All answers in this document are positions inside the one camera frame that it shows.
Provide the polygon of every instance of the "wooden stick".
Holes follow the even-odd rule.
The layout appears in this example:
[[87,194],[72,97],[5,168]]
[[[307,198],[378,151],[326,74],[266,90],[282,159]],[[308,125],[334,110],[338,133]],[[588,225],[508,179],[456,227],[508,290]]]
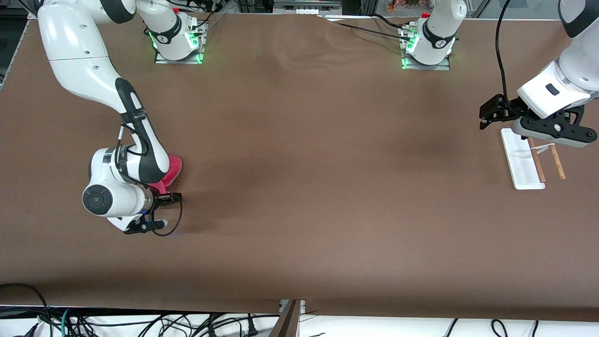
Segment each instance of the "wooden stick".
[[558,169],[558,174],[560,179],[565,179],[564,168],[561,167],[561,161],[559,160],[558,151],[555,148],[555,145],[551,144],[549,146],[551,148],[551,154],[553,155],[553,162],[555,163],[555,168]]
[[[534,148],[534,140],[529,137],[528,138],[528,145],[530,145],[531,148]],[[533,153],[533,160],[534,160],[534,165],[537,167],[537,174],[539,175],[539,180],[541,182],[546,182],[545,180],[545,174],[543,173],[543,168],[541,167],[541,162],[539,161],[539,155],[537,154],[537,149],[531,149],[530,152]]]

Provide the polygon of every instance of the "white tray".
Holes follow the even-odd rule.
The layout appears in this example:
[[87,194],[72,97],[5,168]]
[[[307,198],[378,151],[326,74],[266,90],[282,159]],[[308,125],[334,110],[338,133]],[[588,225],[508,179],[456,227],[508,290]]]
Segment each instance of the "white tray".
[[515,189],[544,189],[534,165],[533,153],[526,140],[512,132],[510,128],[501,129],[503,148],[506,150],[507,164],[510,167]]

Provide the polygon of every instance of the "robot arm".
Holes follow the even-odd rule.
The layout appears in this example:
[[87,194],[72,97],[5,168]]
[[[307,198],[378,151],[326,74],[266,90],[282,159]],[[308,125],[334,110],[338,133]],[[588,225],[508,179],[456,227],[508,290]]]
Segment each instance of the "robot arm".
[[515,120],[512,130],[523,137],[578,148],[597,139],[580,122],[584,104],[599,95],[599,2],[560,0],[558,11],[570,46],[518,89],[519,98],[497,95],[481,106],[481,130]]
[[155,44],[164,57],[181,59],[197,48],[189,39],[196,19],[176,14],[164,0],[138,1],[137,6],[133,0],[55,0],[41,3],[38,10],[46,55],[60,85],[118,112],[122,125],[119,139],[123,127],[131,131],[135,145],[96,152],[90,162],[90,182],[83,193],[83,204],[89,212],[108,218],[125,233],[131,232],[131,226],[148,231],[167,224],[157,221],[147,226],[135,222],[165,203],[165,198],[147,184],[160,182],[170,166],[139,96],[114,69],[97,27],[100,23],[131,20],[136,9],[158,37]]
[[439,64],[451,53],[455,33],[467,10],[464,0],[437,1],[430,17],[416,21],[418,38],[406,48],[406,52],[422,64]]

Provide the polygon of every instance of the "brown paper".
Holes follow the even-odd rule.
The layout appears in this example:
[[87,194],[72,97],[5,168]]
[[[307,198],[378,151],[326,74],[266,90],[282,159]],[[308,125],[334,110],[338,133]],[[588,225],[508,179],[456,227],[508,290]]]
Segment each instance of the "brown paper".
[[[596,320],[599,144],[559,147],[567,180],[513,189],[509,125],[478,130],[501,89],[495,24],[465,21],[446,72],[402,70],[397,40],[315,16],[227,15],[202,65],[155,65],[140,19],[101,27],[183,158],[183,220],[156,237],[82,206],[119,116],[59,86],[31,21],[0,91],[0,281],[51,305]],[[568,43],[559,22],[504,22],[510,97]]]

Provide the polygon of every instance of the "red cloth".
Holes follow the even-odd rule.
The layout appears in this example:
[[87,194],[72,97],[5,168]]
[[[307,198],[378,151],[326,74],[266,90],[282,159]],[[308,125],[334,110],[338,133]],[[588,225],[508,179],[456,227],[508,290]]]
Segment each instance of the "red cloth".
[[158,191],[160,191],[160,194],[165,194],[167,192],[167,188],[175,181],[183,166],[181,158],[175,155],[168,155],[168,163],[170,166],[168,167],[168,172],[164,178],[157,183],[148,184],[149,186],[157,188]]

